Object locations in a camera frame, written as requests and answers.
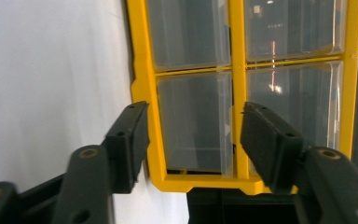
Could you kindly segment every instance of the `yellow vertical bar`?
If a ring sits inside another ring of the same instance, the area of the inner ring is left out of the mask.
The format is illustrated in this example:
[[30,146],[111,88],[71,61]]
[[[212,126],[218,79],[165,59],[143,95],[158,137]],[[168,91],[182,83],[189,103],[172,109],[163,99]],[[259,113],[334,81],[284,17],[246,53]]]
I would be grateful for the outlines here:
[[167,169],[159,121],[147,5],[145,0],[128,0],[127,7],[134,51],[135,80],[131,85],[132,100],[134,102],[146,100],[149,103],[147,116],[150,144],[147,149],[147,161],[153,184],[159,189],[163,189]]
[[358,0],[348,0],[345,32],[339,150],[350,158],[358,73]]
[[241,125],[243,103],[246,100],[245,78],[245,31],[243,17],[243,1],[229,0],[229,23],[231,28],[231,56],[234,89],[233,133],[236,150],[238,178],[249,178],[248,157],[241,145]]

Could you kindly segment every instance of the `yellow rack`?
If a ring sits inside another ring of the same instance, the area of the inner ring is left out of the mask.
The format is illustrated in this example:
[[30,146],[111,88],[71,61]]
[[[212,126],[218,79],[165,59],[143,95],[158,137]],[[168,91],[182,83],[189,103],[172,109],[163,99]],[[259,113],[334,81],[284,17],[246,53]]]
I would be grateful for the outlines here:
[[[228,188],[240,189],[249,195],[269,192],[259,176],[251,175],[249,169],[250,162],[244,150],[241,148],[240,142],[241,112],[243,103],[247,99],[246,70],[255,66],[343,61],[344,73],[342,82],[339,150],[349,158],[351,157],[358,73],[358,0],[348,0],[344,53],[276,63],[258,63],[257,65],[247,64],[245,58],[246,33],[243,0],[228,0],[227,2],[231,43],[231,66],[159,73],[153,65],[146,0],[127,1],[136,75],[136,79],[131,86],[132,99],[134,102],[147,101],[150,104],[148,111],[150,146],[147,154],[147,162],[153,184],[162,191],[189,192],[193,188]],[[167,174],[160,128],[157,78],[161,76],[221,70],[230,70],[233,78],[233,94],[235,97],[232,110],[232,133],[233,143],[237,147],[234,157],[234,176],[187,175],[186,171],[182,171],[181,174],[178,175]]]

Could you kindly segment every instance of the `yellow frame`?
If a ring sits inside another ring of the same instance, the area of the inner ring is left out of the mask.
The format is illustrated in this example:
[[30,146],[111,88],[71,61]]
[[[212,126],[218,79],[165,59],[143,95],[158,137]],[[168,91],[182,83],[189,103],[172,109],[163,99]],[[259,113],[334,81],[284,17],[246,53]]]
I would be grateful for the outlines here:
[[[249,160],[241,148],[241,112],[243,103],[246,101],[246,69],[252,68],[255,65],[246,64],[243,0],[227,0],[227,2],[229,11],[228,23],[231,30],[231,66],[158,73],[154,69],[152,61],[146,0],[127,0],[136,75],[131,86],[132,100],[134,102],[147,101],[150,104],[148,110],[150,146],[147,153],[147,161],[151,180],[162,191],[189,192],[193,188],[227,188],[240,189],[248,195],[269,192],[269,189],[265,187],[259,176],[249,174]],[[257,66],[342,60],[344,62],[344,75],[339,145],[340,151],[350,158],[358,72],[358,0],[348,0],[346,20],[344,53],[287,62],[259,63]],[[233,106],[232,132],[233,142],[237,146],[234,158],[234,176],[186,175],[186,172],[179,175],[167,174],[158,112],[157,78],[161,76],[221,70],[231,70],[234,83],[235,101]]]

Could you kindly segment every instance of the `white wall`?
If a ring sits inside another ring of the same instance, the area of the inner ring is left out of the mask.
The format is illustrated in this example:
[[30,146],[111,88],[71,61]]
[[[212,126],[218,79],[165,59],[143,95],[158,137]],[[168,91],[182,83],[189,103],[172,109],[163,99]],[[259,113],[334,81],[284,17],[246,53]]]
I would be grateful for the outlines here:
[[[120,0],[0,0],[0,181],[19,191],[65,171],[99,144],[131,103],[131,59]],[[185,194],[147,175],[115,195],[117,223],[187,223]]]

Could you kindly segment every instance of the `white surface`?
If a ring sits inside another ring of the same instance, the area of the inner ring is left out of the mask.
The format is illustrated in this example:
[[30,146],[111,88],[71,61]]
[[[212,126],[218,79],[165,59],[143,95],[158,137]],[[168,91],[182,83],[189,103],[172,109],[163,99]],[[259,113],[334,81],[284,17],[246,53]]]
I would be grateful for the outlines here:
[[[24,191],[101,143],[131,103],[124,18],[118,0],[0,1],[0,181]],[[139,179],[115,195],[118,224],[187,223],[185,194]]]

